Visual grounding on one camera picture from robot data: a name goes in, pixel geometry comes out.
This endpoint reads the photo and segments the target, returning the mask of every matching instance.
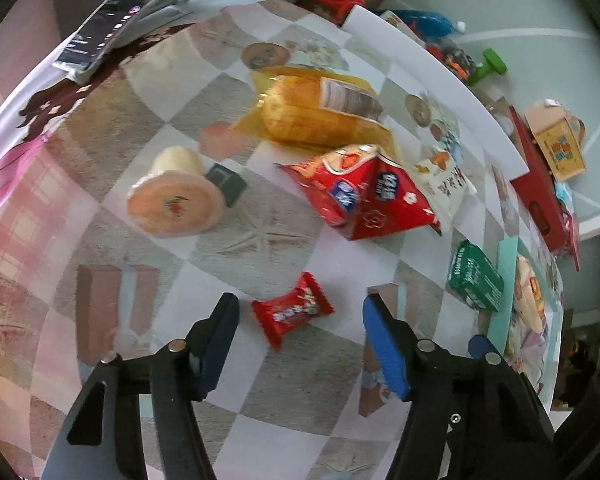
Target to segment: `yellow snack package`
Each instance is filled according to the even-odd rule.
[[[398,157],[383,108],[363,79],[323,70],[277,66],[253,70],[256,105],[233,128],[299,148],[325,152],[348,144],[378,144]]]

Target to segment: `red candy wrapper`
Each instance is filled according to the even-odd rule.
[[[302,186],[324,221],[349,240],[438,224],[407,172],[379,146],[352,144],[279,167]]]
[[[314,317],[333,313],[333,307],[308,272],[300,274],[296,288],[290,293],[272,300],[252,301],[251,308],[276,350],[280,350],[282,336],[287,332],[309,323]]]

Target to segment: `bolt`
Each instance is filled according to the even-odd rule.
[[[115,361],[117,358],[118,358],[118,354],[116,354],[113,350],[109,350],[106,354],[104,354],[102,359],[100,359],[100,362],[102,364],[108,365],[108,364],[112,363],[113,361]]]
[[[423,352],[433,352],[436,345],[431,339],[421,339],[418,341],[418,349]]]
[[[502,359],[495,352],[489,352],[484,356],[485,361],[487,361],[490,365],[499,365]]]
[[[184,339],[174,339],[169,343],[169,351],[182,352],[187,347],[187,342]]]

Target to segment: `green toy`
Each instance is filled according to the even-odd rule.
[[[466,82],[469,86],[475,85],[478,81],[481,81],[491,73],[495,72],[496,74],[503,75],[507,72],[507,65],[505,65],[502,58],[496,54],[495,50],[487,48],[482,51],[482,55],[484,56],[484,63],[480,63],[476,66],[474,73],[471,74]]]

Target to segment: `green candy package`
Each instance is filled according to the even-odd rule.
[[[471,307],[500,309],[504,280],[480,247],[468,240],[458,245],[451,260],[448,285]]]

